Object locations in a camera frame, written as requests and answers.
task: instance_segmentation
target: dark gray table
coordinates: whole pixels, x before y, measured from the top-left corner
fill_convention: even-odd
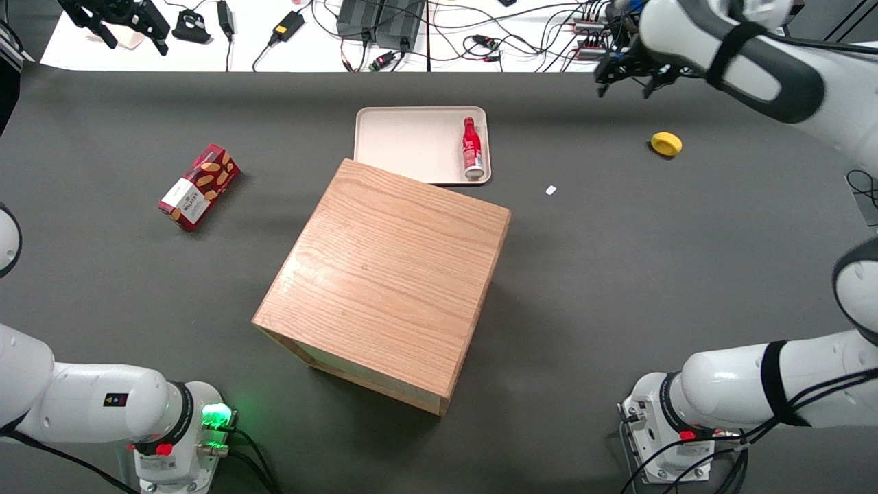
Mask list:
[[[29,68],[0,139],[0,198],[25,233],[2,321],[59,361],[216,385],[288,492],[616,492],[615,403],[634,381],[700,350],[847,329],[831,267],[870,234],[831,149],[698,82],[638,89]],[[459,192],[513,211],[442,420],[311,370],[249,324],[367,105],[484,107],[494,177]],[[683,139],[677,159],[645,148],[659,130]],[[247,177],[186,235],[156,202],[209,142]],[[112,447],[64,449],[116,472]],[[878,472],[854,464],[873,453],[874,430],[777,431],[745,492],[871,491]],[[113,492],[17,445],[0,445],[0,472],[3,494]],[[234,460],[215,486],[261,492]]]

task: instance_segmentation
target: plastic tray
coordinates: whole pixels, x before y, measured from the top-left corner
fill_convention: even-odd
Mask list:
[[[464,119],[475,120],[485,175],[464,176]],[[369,107],[356,114],[354,160],[435,185],[482,185],[491,178],[485,110],[477,106]]]

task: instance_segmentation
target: wooden box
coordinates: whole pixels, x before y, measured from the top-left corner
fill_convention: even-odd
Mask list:
[[[253,324],[310,366],[442,416],[509,219],[345,160]]]

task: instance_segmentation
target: red bottle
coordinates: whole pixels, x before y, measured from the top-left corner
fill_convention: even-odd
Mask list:
[[[469,180],[478,180],[485,175],[482,141],[476,132],[476,124],[470,117],[464,119],[464,175]]]

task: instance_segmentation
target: yellow object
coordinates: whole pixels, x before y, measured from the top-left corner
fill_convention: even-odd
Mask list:
[[[683,150],[683,141],[670,132],[659,132],[650,141],[652,148],[662,156],[677,156]]]

